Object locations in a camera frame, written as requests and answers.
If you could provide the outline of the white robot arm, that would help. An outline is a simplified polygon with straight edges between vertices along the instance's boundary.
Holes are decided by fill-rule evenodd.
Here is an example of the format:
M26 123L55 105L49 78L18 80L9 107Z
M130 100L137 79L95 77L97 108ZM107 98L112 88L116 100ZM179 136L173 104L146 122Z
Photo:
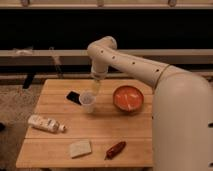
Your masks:
M154 89L153 171L213 171L213 86L170 64L121 53L111 36L90 43L91 75L113 67Z

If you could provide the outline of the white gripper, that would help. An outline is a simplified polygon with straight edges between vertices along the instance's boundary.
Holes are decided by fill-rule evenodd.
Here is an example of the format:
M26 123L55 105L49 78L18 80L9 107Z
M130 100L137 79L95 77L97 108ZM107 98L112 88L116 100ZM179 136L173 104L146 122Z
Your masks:
M104 74L100 72L93 71L91 73L94 81L92 83L92 91L95 95L99 93L100 87L101 87L101 81L104 79Z

